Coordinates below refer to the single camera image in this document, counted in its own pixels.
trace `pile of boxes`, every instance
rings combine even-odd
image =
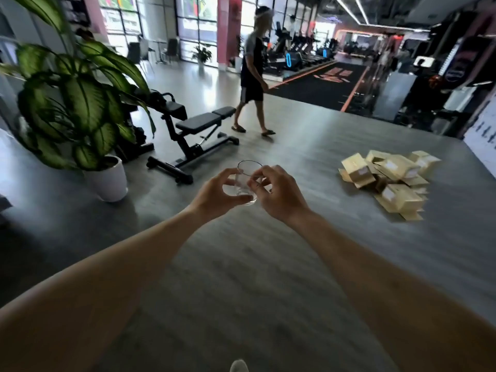
[[[357,188],[373,189],[375,199],[389,213],[399,213],[407,221],[421,220],[432,169],[440,162],[425,151],[402,155],[370,150],[365,159],[359,154],[342,161],[339,173]]]

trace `pink pillar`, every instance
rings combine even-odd
[[[84,3],[86,4],[86,10],[88,10],[88,15],[91,20],[91,29],[97,34],[103,35],[105,40],[108,41],[107,29],[105,28],[105,22],[98,0],[84,0]]]
[[[241,0],[217,0],[217,62],[227,67],[238,56],[236,36],[241,32]]]

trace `foot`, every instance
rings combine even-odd
[[[270,129],[266,129],[265,131],[262,132],[262,137],[271,136],[273,134],[276,134],[276,132],[274,132],[273,130],[270,130]]]
[[[229,369],[229,372],[249,372],[249,371],[245,361],[242,359],[238,359],[231,364],[231,369]]]
[[[239,133],[246,133],[246,129],[244,129],[241,125],[233,125],[231,126],[231,129]]]

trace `bench frame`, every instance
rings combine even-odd
[[[219,128],[219,126],[222,123],[222,120],[229,118],[233,115],[233,111],[229,111],[227,114],[224,112],[220,112],[223,110],[220,108],[219,113],[216,113],[216,111],[213,111],[212,113],[215,113],[219,115],[220,119],[219,122],[215,124],[215,127],[213,130],[208,133],[206,137],[202,137],[202,141],[200,143],[196,143],[192,146],[189,146],[186,140],[184,139],[185,136],[187,135],[195,135],[200,131],[196,133],[189,132],[187,130],[182,130],[179,133],[176,132],[176,129],[174,127],[174,123],[172,121],[172,117],[178,118],[179,120],[187,120],[188,116],[186,114],[186,109],[184,108],[183,105],[180,105],[176,103],[174,96],[171,93],[164,93],[162,94],[163,96],[169,95],[172,103],[167,102],[169,106],[174,106],[174,110],[172,111],[170,108],[166,106],[166,109],[164,110],[158,110],[163,113],[162,119],[165,120],[167,129],[169,130],[170,138],[173,141],[176,141],[181,150],[184,153],[184,156],[176,159],[172,163],[168,162],[163,162],[155,157],[148,157],[148,162],[146,163],[146,166],[148,168],[155,168],[155,167],[160,167],[166,171],[167,174],[171,175],[176,179],[177,183],[184,183],[184,184],[192,184],[193,183],[193,176],[185,173],[183,170],[180,169],[180,167],[184,166],[187,163],[190,163],[197,158],[201,157],[202,155],[208,153],[209,151],[216,149],[217,147],[227,143],[227,142],[232,142],[234,145],[239,145],[239,138],[233,137],[233,136],[228,136],[226,133],[219,132],[217,134],[217,140],[206,143],[207,140],[215,133],[215,131]]]

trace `black rubber mat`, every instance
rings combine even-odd
[[[267,93],[340,111],[365,69],[363,65],[336,62],[277,85]]]

